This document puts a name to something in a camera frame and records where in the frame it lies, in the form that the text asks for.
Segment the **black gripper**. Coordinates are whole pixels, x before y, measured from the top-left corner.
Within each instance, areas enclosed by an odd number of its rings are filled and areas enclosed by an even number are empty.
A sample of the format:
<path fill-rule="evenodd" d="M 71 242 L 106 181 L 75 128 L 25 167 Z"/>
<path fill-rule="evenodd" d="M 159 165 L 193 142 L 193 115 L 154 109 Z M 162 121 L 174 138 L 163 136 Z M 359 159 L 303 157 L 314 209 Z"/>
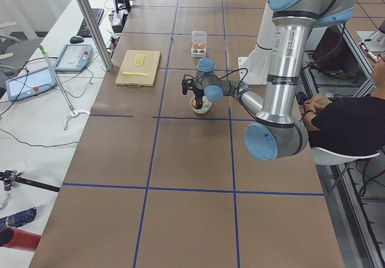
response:
<path fill-rule="evenodd" d="M 204 91 L 200 88 L 197 88 L 196 86 L 193 86 L 192 88 L 195 98 L 197 99 L 197 109 L 201 109 L 203 106 L 203 96 L 204 96 Z"/>

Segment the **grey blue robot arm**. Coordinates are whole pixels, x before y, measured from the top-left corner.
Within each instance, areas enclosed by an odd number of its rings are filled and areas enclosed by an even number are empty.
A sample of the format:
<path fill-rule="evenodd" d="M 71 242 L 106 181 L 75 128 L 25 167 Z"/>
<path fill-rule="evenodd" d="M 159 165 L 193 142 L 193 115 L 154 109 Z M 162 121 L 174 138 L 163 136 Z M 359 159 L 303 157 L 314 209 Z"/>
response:
<path fill-rule="evenodd" d="M 204 97 L 217 102 L 231 96 L 253 114 L 255 121 L 246 128 L 244 138 L 249 153 L 259 160 L 292 156 L 306 147 L 306 128 L 291 111 L 307 39 L 313 28 L 345 23 L 354 9 L 354 0 L 267 0 L 267 3 L 273 12 L 275 28 L 265 97 L 256 94 L 244 81 L 217 78 L 210 58 L 199 60 L 193 80 L 182 81 L 182 92 L 193 90 L 198 109 Z"/>

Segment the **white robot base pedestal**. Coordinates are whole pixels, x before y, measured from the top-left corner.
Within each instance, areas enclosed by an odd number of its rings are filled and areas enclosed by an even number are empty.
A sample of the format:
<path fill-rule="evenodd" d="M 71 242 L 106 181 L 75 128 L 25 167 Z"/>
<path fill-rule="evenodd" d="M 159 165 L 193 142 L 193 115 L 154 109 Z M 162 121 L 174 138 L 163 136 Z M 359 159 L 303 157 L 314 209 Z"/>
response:
<path fill-rule="evenodd" d="M 266 84 L 276 31 L 272 17 L 273 11 L 266 3 L 254 50 L 248 57 L 238 58 L 239 77 L 249 85 Z"/>

